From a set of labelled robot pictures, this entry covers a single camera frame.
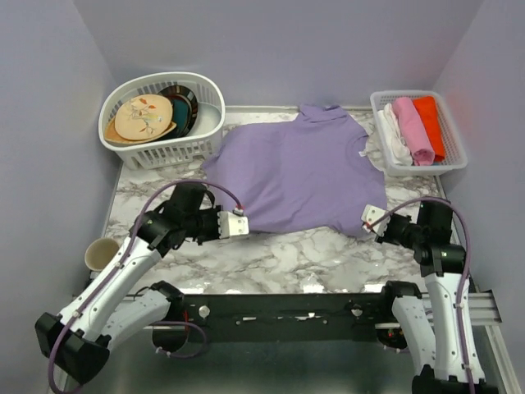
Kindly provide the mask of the white rectangular tray basket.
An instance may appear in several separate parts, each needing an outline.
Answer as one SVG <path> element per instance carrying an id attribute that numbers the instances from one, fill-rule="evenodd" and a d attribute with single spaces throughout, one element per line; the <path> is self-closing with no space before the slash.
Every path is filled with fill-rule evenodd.
<path id="1" fill-rule="evenodd" d="M 439 176 L 468 164 L 444 99 L 427 90 L 371 94 L 385 170 L 390 176 Z"/>

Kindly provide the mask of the white oval dish basket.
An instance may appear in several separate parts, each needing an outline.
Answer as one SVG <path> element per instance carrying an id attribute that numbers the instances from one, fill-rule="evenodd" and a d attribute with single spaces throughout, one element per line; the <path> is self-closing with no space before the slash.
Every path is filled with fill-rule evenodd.
<path id="1" fill-rule="evenodd" d="M 159 94 L 172 85 L 190 88 L 199 103 L 193 129 L 186 137 L 159 140 L 131 146 L 115 146 L 103 138 L 103 132 L 120 106 L 142 94 Z M 115 88 L 106 98 L 98 119 L 98 136 L 104 148 L 114 152 L 129 169 L 154 169 L 207 158 L 218 151 L 226 118 L 225 101 L 215 82 L 193 72 L 160 72 L 141 76 Z"/>

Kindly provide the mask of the purple t shirt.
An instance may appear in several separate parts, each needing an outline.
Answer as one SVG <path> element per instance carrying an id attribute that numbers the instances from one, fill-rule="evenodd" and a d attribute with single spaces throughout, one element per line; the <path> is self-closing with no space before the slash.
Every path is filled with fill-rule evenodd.
<path id="1" fill-rule="evenodd" d="M 208 181 L 237 196 L 252 232 L 329 227 L 361 237 L 367 205 L 386 208 L 368 133 L 344 109 L 303 105 L 292 121 L 238 126 L 203 163 Z"/>

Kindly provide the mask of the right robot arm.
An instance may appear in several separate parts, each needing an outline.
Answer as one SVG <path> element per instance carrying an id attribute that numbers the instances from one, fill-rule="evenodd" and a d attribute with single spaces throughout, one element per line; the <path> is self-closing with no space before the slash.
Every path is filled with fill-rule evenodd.
<path id="1" fill-rule="evenodd" d="M 452 222 L 462 216 L 446 199 L 413 199 L 418 217 L 367 205 L 363 229 L 378 243 L 413 251 L 430 297 L 425 310 L 418 286 L 388 281 L 377 302 L 379 315 L 397 321 L 412 356 L 414 393 L 497 393 L 486 381 L 473 338 L 469 311 L 470 246 L 453 245 Z"/>

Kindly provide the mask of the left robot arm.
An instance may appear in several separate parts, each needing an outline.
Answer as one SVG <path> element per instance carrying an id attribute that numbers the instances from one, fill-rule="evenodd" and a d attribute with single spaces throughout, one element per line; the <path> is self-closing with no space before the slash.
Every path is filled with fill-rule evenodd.
<path id="1" fill-rule="evenodd" d="M 162 193 L 154 192 L 102 272 L 58 314 L 44 313 L 37 319 L 34 328 L 48 360 L 48 385 L 53 392 L 61 391 L 56 369 L 84 385 L 102 370 L 115 347 L 150 324 L 191 327 L 183 293 L 165 282 L 151 285 L 126 307 L 120 304 L 170 250 L 178 250 L 187 239 L 202 244 L 221 238 L 221 207 L 201 207 L 204 199 L 215 199 L 212 187 L 202 180 L 173 181 L 168 184 L 171 197 L 151 208 Z"/>

